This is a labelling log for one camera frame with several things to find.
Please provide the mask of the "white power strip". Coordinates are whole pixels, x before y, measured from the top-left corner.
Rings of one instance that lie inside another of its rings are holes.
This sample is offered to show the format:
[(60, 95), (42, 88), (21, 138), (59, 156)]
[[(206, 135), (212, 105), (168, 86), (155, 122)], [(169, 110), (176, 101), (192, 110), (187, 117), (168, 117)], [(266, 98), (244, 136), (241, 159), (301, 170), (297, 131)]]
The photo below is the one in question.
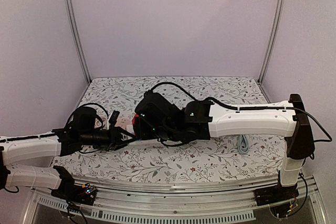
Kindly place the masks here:
[(121, 127), (122, 129), (126, 130), (127, 132), (129, 132), (131, 134), (134, 134), (132, 121), (128, 118), (118, 118), (115, 126), (116, 127)]

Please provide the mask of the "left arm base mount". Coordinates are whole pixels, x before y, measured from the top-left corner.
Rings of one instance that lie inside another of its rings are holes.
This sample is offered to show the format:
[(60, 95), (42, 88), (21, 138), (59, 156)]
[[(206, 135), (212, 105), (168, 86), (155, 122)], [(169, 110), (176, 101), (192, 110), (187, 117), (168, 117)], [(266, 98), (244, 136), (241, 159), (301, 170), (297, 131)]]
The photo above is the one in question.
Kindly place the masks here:
[(71, 174), (61, 166), (53, 166), (61, 179), (57, 189), (51, 190), (51, 195), (70, 202), (93, 206), (97, 195), (97, 188), (89, 183), (76, 185)]

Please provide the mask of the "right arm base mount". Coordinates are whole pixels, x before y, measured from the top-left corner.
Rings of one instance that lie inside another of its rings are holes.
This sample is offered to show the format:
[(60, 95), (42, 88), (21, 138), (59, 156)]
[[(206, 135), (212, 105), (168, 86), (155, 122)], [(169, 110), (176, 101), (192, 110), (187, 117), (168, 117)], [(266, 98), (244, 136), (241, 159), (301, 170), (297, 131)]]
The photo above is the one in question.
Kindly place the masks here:
[(299, 196), (297, 184), (293, 186), (283, 186), (280, 182), (274, 186), (259, 188), (254, 190), (257, 206), (274, 204), (289, 200)]

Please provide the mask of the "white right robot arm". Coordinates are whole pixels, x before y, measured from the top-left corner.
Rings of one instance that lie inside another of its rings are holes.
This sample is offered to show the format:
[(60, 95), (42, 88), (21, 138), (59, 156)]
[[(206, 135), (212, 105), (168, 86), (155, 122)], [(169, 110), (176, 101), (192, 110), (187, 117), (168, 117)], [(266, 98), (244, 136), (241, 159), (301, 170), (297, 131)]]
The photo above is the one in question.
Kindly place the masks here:
[(305, 158), (314, 150), (308, 114), (300, 95), (288, 101), (256, 105), (227, 105), (214, 98), (193, 100), (180, 109), (161, 94), (148, 92), (132, 120), (139, 140), (190, 143), (227, 135), (278, 135), (285, 138), (286, 154), (279, 184), (271, 190), (276, 201), (291, 194)]

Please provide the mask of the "red cube adapter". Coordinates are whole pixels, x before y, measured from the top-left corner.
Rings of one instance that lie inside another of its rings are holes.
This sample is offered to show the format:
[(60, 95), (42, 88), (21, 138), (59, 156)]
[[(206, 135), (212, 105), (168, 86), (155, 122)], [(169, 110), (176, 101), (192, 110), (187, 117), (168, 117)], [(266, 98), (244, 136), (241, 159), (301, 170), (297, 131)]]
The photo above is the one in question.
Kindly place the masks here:
[(134, 115), (133, 119), (132, 119), (132, 126), (133, 126), (133, 130), (135, 131), (136, 128), (136, 124), (137, 124), (137, 120), (138, 120), (139, 116), (137, 114)]

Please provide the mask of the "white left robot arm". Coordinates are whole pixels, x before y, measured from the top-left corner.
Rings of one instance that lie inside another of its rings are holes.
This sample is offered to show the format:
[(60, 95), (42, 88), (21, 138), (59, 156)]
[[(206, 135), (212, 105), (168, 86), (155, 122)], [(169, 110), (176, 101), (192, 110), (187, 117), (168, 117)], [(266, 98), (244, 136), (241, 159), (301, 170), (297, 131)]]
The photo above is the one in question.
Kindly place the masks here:
[(118, 111), (108, 115), (104, 122), (93, 105), (88, 103), (78, 107), (63, 128), (50, 133), (1, 137), (1, 189), (41, 187), (56, 190), (67, 200), (75, 199), (78, 188), (64, 167), (34, 167), (26, 165), (25, 161), (69, 156), (81, 151), (85, 145), (115, 151), (136, 140), (135, 135), (116, 125)]

